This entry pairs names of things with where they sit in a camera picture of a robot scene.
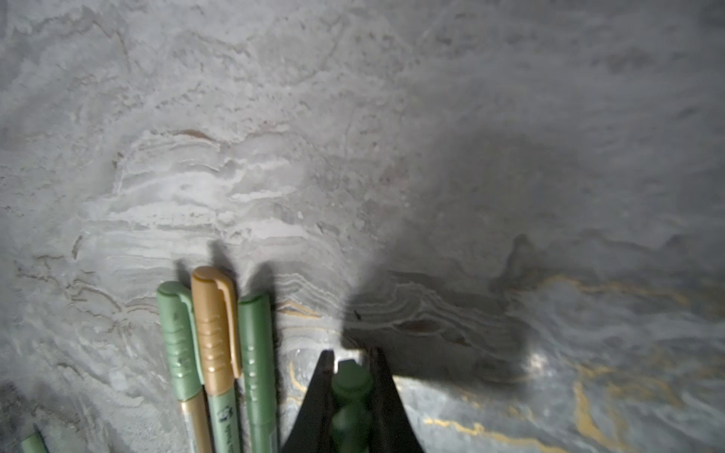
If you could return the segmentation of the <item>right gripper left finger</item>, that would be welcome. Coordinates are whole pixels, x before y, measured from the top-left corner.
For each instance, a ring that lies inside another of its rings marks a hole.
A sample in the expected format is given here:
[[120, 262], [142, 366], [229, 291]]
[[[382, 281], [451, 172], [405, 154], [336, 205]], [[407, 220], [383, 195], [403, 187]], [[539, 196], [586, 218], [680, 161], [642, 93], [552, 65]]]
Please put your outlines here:
[[330, 422], [335, 412], [332, 395], [335, 356], [333, 350], [320, 353], [315, 371], [282, 452], [332, 452]]

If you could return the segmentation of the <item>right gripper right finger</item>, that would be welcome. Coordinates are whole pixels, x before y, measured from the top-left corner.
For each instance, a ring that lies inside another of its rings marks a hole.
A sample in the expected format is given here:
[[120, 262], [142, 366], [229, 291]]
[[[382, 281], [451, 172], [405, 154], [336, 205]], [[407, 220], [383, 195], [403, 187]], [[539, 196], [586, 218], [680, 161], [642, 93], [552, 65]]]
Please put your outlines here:
[[423, 453], [383, 351], [370, 348], [368, 358], [373, 379], [369, 451]]

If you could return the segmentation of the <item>dark green marker pen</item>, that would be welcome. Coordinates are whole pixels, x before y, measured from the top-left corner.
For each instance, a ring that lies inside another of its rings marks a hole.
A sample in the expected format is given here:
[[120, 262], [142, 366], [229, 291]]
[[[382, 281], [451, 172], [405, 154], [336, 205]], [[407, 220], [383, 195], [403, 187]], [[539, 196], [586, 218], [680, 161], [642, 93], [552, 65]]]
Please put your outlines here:
[[355, 360], [339, 362], [332, 377], [336, 411], [330, 422], [332, 443], [337, 452], [368, 452], [372, 425], [370, 371]]

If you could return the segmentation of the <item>light green marker pen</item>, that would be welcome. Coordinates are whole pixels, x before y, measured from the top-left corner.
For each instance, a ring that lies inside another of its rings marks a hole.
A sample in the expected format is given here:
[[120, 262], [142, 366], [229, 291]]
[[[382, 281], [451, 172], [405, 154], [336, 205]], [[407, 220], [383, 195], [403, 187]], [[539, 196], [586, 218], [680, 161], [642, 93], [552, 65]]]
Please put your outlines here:
[[199, 266], [191, 277], [200, 365], [216, 452], [240, 452], [236, 379], [242, 375], [237, 297], [222, 271]]

